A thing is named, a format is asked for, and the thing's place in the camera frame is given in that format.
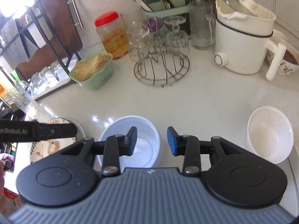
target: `mug handle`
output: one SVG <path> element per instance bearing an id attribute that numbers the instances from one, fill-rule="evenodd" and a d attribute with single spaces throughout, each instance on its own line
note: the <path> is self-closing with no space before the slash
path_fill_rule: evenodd
<path id="1" fill-rule="evenodd" d="M 283 43 L 279 43 L 278 45 L 276 45 L 272 40 L 268 40 L 266 43 L 266 48 L 275 54 L 266 74 L 266 78 L 269 81 L 272 81 L 282 62 L 284 54 L 286 53 L 286 45 Z"/>
<path id="2" fill-rule="evenodd" d="M 209 14 L 206 14 L 204 17 L 209 22 L 210 40 L 211 40 L 211 44 L 213 44 L 214 43 L 213 34 L 215 33 L 215 30 L 216 30 L 215 19 Z"/>

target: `jar with red lid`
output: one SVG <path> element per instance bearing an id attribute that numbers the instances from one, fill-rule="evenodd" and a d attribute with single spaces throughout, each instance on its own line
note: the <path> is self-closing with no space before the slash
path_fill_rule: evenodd
<path id="1" fill-rule="evenodd" d="M 113 59 L 122 58 L 128 53 L 128 38 L 119 14 L 111 11 L 95 20 L 96 31 L 103 46 Z"/>

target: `black circular cover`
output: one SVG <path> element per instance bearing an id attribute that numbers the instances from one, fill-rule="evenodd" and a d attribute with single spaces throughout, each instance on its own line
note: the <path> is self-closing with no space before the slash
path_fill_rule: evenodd
<path id="1" fill-rule="evenodd" d="M 205 181 L 218 199 L 243 208 L 277 203 L 287 187 L 283 170 L 250 152 L 227 155 L 208 170 Z"/>
<path id="2" fill-rule="evenodd" d="M 83 159 L 57 152 L 23 169 L 16 186 L 26 202 L 59 207 L 84 199 L 97 183 L 96 173 Z"/>

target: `gray ribbed panel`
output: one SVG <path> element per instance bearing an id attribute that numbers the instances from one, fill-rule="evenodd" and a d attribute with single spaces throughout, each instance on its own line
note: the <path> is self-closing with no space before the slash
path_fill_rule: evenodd
<path id="1" fill-rule="evenodd" d="M 244 210 L 213 198 L 199 179 L 176 168 L 126 169 L 106 178 L 84 201 L 58 209 L 24 206 L 9 219 L 17 224 L 289 224 L 278 205 Z"/>

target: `brown food in bowl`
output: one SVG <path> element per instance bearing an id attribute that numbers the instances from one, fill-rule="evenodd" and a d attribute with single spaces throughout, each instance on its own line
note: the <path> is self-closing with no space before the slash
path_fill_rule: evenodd
<path id="1" fill-rule="evenodd" d="M 284 54 L 283 59 L 286 60 L 286 61 L 288 61 L 288 62 L 290 62 L 290 63 L 292 63 L 292 64 L 298 64 L 297 60 L 295 59 L 295 57 L 288 50 L 286 50 L 286 53 Z"/>

